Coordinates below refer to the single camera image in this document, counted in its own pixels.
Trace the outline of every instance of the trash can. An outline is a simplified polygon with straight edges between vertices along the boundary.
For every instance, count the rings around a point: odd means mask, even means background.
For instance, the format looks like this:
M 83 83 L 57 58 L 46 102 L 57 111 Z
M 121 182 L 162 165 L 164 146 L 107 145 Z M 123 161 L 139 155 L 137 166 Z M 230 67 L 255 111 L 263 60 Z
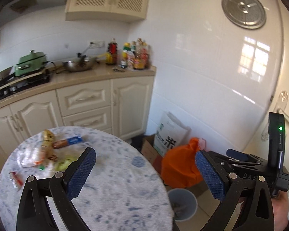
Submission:
M 168 197 L 175 213 L 175 221 L 187 221 L 195 215 L 198 202 L 192 192 L 184 188 L 174 188 L 168 191 Z

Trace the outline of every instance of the drawer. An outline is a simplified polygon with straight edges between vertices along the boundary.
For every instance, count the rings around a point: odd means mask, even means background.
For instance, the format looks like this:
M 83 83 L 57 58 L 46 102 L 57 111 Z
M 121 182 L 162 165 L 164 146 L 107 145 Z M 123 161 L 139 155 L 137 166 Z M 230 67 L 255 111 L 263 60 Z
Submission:
M 110 80 L 57 89 L 62 116 L 110 106 Z
M 98 130 L 111 128 L 110 106 L 63 117 L 65 126 L 81 126 Z

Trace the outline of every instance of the floor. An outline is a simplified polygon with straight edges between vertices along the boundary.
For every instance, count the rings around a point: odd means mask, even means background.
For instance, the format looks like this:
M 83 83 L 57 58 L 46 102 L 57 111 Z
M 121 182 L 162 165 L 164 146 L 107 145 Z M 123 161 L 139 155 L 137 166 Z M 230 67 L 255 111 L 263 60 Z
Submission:
M 188 188 L 197 198 L 198 209 L 196 214 L 188 221 L 177 222 L 180 231 L 200 231 L 211 215 L 216 210 L 220 201 L 213 198 L 211 192 L 208 190 L 205 182 L 201 182 L 191 188 Z M 225 231 L 231 231 L 240 213 L 240 206 L 235 209 Z

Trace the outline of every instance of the blue gripper pad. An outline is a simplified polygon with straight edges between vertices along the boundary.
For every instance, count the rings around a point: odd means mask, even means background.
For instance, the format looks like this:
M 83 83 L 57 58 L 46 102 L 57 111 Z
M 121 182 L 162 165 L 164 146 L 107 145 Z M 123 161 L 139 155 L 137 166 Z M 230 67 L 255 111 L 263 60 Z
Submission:
M 71 179 L 66 185 L 67 197 L 71 201 L 78 197 L 83 185 L 85 184 L 94 164 L 96 162 L 96 153 L 94 149 L 91 149 L 82 163 L 78 166 Z
M 200 151 L 196 153 L 195 162 L 213 197 L 223 201 L 225 198 L 225 185 L 210 162 Z

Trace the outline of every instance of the metal screw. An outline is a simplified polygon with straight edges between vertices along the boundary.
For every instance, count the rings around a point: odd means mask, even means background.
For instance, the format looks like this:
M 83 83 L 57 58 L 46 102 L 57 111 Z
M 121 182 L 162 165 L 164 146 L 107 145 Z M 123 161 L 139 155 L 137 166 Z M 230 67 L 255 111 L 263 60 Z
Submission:
M 229 174 L 229 177 L 230 177 L 231 179 L 236 179 L 236 178 L 237 178 L 237 174 L 235 174 L 235 173 L 230 173 L 230 174 Z
M 258 177 L 260 181 L 265 181 L 265 178 L 263 176 Z
M 57 172 L 56 174 L 55 174 L 55 177 L 56 178 L 61 178 L 63 176 L 63 172 Z
M 28 182 L 33 181 L 34 180 L 34 176 L 29 176 L 27 180 L 28 180 Z

